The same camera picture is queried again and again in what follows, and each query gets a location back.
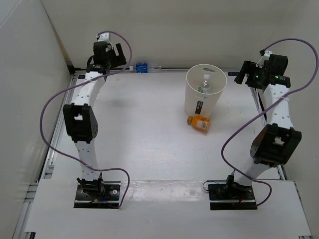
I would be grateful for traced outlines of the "blue label plastic bottle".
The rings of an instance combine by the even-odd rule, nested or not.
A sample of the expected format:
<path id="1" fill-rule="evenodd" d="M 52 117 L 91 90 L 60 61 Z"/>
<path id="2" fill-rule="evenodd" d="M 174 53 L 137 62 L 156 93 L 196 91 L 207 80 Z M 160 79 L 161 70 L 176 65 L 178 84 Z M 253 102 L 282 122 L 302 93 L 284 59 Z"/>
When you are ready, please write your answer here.
<path id="1" fill-rule="evenodd" d="M 136 65 L 130 66 L 131 72 L 146 74 L 146 73 L 157 73 L 161 71 L 161 65 L 152 65 L 147 63 L 137 63 Z"/>

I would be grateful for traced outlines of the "small green label water bottle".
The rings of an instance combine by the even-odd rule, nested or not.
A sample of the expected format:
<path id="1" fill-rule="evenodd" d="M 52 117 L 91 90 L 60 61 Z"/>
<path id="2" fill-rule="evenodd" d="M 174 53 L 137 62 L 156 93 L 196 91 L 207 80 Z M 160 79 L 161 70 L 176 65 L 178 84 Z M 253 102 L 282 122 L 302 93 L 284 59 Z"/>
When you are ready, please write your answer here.
<path id="1" fill-rule="evenodd" d="M 210 83 L 210 75 L 204 74 L 203 75 L 203 82 L 198 86 L 197 91 L 203 94 L 212 94 L 213 93 L 213 86 Z"/>

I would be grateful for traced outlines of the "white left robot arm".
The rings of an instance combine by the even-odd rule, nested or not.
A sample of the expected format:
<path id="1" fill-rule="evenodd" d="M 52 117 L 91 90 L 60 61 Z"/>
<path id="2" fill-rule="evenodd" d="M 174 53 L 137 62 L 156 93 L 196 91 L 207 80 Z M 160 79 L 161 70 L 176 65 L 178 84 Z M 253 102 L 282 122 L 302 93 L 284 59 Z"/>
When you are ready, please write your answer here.
<path id="1" fill-rule="evenodd" d="M 82 177 L 78 178 L 81 190 L 93 199 L 104 196 L 105 187 L 102 173 L 97 171 L 95 138 L 98 122 L 93 112 L 97 94 L 104 85 L 112 68 L 126 65 L 121 44 L 112 47 L 105 41 L 93 45 L 94 54 L 87 61 L 84 85 L 70 104 L 63 106 L 66 132 L 74 142 L 81 161 Z"/>

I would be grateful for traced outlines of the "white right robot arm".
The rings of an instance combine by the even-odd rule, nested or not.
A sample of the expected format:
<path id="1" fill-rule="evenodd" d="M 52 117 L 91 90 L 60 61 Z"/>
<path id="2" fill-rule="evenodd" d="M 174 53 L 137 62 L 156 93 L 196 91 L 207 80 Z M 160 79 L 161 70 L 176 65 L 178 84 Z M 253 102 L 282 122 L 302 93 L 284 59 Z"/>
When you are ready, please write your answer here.
<path id="1" fill-rule="evenodd" d="M 286 56 L 267 50 L 257 63 L 245 61 L 235 78 L 237 84 L 262 90 L 264 108 L 269 111 L 265 127 L 252 142 L 250 158 L 227 178 L 224 194 L 229 199 L 247 191 L 264 171 L 286 164 L 302 139 L 301 132 L 294 129 L 284 97 L 291 87 L 290 78 L 284 75 L 287 65 Z"/>

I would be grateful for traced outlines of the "white plastic bin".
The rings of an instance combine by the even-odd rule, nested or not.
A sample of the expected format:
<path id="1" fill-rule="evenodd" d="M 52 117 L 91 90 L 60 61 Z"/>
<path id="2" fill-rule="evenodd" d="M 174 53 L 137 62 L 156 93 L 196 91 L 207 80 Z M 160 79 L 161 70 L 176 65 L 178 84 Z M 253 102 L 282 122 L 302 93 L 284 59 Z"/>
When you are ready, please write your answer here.
<path id="1" fill-rule="evenodd" d="M 212 94 L 203 94 L 197 91 L 203 82 L 203 75 L 210 75 L 213 86 Z M 186 74 L 186 88 L 184 109 L 189 116 L 210 117 L 222 92 L 227 86 L 227 77 L 218 67 L 209 64 L 199 64 L 191 67 Z"/>

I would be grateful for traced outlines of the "orange juice bottle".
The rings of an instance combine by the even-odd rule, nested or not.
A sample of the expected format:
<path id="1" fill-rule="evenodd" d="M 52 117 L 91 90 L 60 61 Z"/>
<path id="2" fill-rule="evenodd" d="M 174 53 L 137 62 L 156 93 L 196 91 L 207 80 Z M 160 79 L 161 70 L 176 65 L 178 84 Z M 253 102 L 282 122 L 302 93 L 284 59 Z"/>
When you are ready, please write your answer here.
<path id="1" fill-rule="evenodd" d="M 207 133 L 209 131 L 211 120 L 201 116 L 188 116 L 187 124 L 194 129 Z"/>

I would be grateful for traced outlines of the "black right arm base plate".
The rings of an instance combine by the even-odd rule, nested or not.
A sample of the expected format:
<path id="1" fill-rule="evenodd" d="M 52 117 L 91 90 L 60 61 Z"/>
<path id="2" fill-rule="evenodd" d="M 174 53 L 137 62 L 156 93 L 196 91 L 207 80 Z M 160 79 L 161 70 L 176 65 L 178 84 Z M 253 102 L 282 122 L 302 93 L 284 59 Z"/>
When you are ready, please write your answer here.
<path id="1" fill-rule="evenodd" d="M 227 188 L 225 184 L 208 184 L 211 211 L 256 210 L 252 187 L 247 191 Z"/>

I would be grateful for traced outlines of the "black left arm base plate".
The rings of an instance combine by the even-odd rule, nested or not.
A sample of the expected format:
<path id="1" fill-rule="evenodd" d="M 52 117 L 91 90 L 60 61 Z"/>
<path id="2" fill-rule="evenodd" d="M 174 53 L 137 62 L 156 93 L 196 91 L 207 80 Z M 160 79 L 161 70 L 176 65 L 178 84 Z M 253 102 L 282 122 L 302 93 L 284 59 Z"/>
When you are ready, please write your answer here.
<path id="1" fill-rule="evenodd" d="M 77 209 L 117 209 L 120 202 L 120 181 L 104 182 L 104 188 L 98 193 L 87 193 L 80 184 L 74 199 Z"/>

